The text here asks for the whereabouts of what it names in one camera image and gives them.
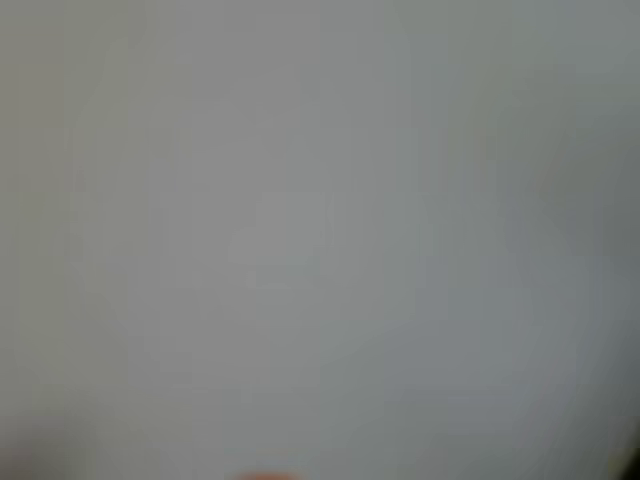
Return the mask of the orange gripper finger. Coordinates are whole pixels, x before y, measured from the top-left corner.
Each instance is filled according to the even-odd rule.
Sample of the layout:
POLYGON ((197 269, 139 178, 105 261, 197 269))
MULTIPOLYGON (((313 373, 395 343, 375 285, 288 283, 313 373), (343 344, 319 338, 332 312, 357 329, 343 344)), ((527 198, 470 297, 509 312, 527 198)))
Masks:
POLYGON ((250 470, 238 473, 234 480, 302 480, 295 472, 285 470, 250 470))

